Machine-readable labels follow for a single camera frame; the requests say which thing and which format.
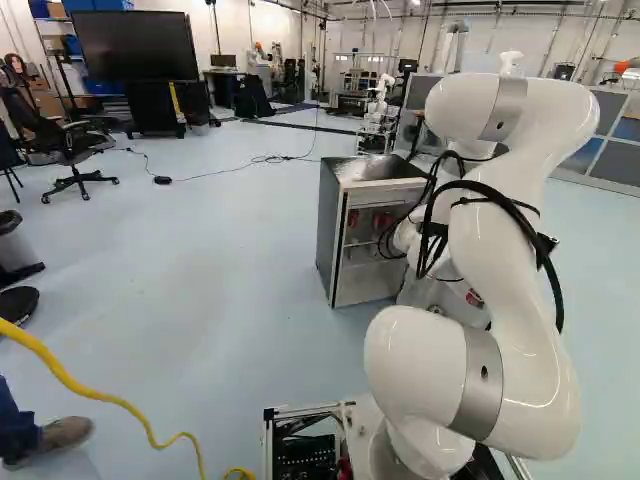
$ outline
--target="blue bin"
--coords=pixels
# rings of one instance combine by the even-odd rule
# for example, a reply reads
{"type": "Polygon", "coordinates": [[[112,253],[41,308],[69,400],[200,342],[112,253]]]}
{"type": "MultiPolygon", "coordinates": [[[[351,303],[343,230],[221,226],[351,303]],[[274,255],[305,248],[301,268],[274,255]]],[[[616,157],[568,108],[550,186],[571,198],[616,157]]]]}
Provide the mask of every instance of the blue bin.
{"type": "Polygon", "coordinates": [[[131,0],[93,0],[96,10],[133,10],[131,0]]]}
{"type": "Polygon", "coordinates": [[[62,5],[69,15],[80,10],[95,10],[93,0],[62,0],[62,5]]]}
{"type": "Polygon", "coordinates": [[[124,87],[121,82],[111,83],[93,78],[83,77],[84,87],[92,95],[122,95],[124,87]]]}
{"type": "Polygon", "coordinates": [[[49,18],[47,0],[29,0],[29,8],[33,18],[49,18]]]}
{"type": "Polygon", "coordinates": [[[64,43],[67,46],[69,55],[82,55],[82,48],[80,47],[78,37],[75,35],[65,35],[64,43]]]}

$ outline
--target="yellow extension cord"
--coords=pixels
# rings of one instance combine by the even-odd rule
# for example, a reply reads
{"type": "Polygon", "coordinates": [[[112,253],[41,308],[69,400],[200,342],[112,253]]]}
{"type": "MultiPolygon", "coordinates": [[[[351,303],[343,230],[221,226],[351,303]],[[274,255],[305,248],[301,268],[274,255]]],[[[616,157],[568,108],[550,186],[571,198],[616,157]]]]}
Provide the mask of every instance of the yellow extension cord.
{"type": "MultiPolygon", "coordinates": [[[[21,328],[16,327],[12,323],[6,321],[1,317],[0,334],[5,335],[11,340],[18,342],[20,345],[28,348],[38,357],[40,357],[40,360],[42,360],[47,365],[47,367],[49,367],[51,373],[53,373],[53,375],[60,381],[60,383],[62,383],[73,393],[86,398],[91,398],[93,400],[113,403],[114,405],[118,405],[119,407],[127,410],[142,424],[145,432],[147,432],[147,440],[149,441],[149,445],[151,445],[156,450],[164,450],[165,448],[171,446],[180,437],[185,437],[191,440],[191,443],[193,443],[193,448],[195,448],[196,450],[196,456],[198,457],[198,471],[200,472],[200,480],[206,480],[204,474],[204,463],[202,461],[202,455],[200,453],[200,445],[198,444],[198,440],[196,439],[196,437],[191,433],[176,433],[166,443],[158,443],[153,435],[153,430],[151,429],[149,420],[147,420],[147,418],[136,407],[131,405],[126,400],[116,397],[115,395],[97,392],[95,390],[91,390],[89,387],[85,387],[84,385],[78,383],[71,375],[67,373],[67,371],[64,369],[64,366],[58,361],[56,357],[53,356],[49,349],[45,347],[44,344],[40,342],[40,340],[38,340],[36,337],[28,334],[21,328]]],[[[223,478],[228,478],[232,473],[239,473],[241,475],[241,479],[255,480],[255,476],[251,472],[240,467],[230,469],[223,478]]]]}

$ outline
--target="robot workstation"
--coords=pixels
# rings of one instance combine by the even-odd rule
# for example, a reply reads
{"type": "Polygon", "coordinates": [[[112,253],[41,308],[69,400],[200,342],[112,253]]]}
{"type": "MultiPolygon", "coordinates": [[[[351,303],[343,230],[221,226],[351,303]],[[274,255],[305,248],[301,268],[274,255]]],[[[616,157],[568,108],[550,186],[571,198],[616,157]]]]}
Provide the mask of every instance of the robot workstation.
{"type": "Polygon", "coordinates": [[[546,178],[593,134],[598,103],[509,68],[444,75],[423,102],[446,139],[426,167],[323,159],[316,265],[329,303],[395,305],[367,330],[370,393],[265,410],[266,479],[331,478],[336,465],[345,480],[529,479],[523,459],[576,442],[557,242],[540,217],[546,178]]]}

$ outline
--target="tv screen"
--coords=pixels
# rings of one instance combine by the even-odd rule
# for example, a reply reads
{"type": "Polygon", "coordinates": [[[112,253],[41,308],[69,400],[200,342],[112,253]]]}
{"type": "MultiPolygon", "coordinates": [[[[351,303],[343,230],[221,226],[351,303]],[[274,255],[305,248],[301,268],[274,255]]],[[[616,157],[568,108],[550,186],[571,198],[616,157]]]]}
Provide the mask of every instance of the tv screen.
{"type": "Polygon", "coordinates": [[[91,78],[198,79],[191,26],[183,12],[86,11],[71,17],[91,78]]]}

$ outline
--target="black office chair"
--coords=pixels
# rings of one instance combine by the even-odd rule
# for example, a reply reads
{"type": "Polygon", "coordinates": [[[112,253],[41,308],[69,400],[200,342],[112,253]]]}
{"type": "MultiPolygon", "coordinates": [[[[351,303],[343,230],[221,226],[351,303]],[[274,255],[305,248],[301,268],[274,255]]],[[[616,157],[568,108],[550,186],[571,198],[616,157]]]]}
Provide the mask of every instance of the black office chair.
{"type": "Polygon", "coordinates": [[[13,185],[11,176],[13,176],[15,181],[18,182],[20,188],[24,188],[24,185],[22,185],[22,182],[18,178],[18,175],[16,175],[16,172],[13,171],[13,167],[18,166],[21,163],[22,162],[20,161],[18,152],[16,152],[13,139],[9,135],[6,125],[0,119],[0,171],[5,175],[5,177],[7,177],[7,182],[9,183],[11,191],[13,192],[13,196],[18,203],[20,203],[20,196],[18,195],[16,187],[13,185]]]}
{"type": "Polygon", "coordinates": [[[103,177],[100,170],[80,173],[76,168],[78,163],[115,144],[101,119],[82,120],[60,126],[55,120],[41,116],[16,88],[0,88],[0,93],[9,118],[25,142],[23,146],[44,154],[57,154],[56,163],[71,167],[73,172],[71,177],[57,179],[53,190],[42,194],[42,203],[51,203],[51,195],[75,184],[80,187],[82,199],[89,200],[91,197],[84,182],[120,183],[117,177],[103,177]],[[27,140],[24,130],[32,132],[35,138],[27,140]]]}

